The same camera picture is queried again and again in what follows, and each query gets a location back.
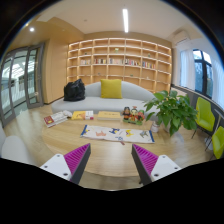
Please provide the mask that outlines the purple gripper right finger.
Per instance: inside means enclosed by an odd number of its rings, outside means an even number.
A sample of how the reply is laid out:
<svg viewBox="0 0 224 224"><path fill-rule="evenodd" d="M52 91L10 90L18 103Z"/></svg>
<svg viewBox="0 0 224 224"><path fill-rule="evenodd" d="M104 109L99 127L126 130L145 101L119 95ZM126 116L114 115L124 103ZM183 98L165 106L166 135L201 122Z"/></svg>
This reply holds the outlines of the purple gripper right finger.
<svg viewBox="0 0 224 224"><path fill-rule="evenodd" d="M180 170L167 155L157 156L136 144L132 145L131 154L143 186Z"/></svg>

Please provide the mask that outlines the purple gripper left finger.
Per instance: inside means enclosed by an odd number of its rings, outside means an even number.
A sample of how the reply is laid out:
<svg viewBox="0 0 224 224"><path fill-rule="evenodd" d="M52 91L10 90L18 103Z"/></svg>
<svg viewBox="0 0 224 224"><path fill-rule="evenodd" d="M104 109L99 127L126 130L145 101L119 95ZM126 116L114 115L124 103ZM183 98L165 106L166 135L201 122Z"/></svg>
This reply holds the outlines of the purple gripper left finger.
<svg viewBox="0 0 224 224"><path fill-rule="evenodd" d="M41 166L41 169L72 183L79 184L90 154L91 145L86 144L65 155L55 154Z"/></svg>

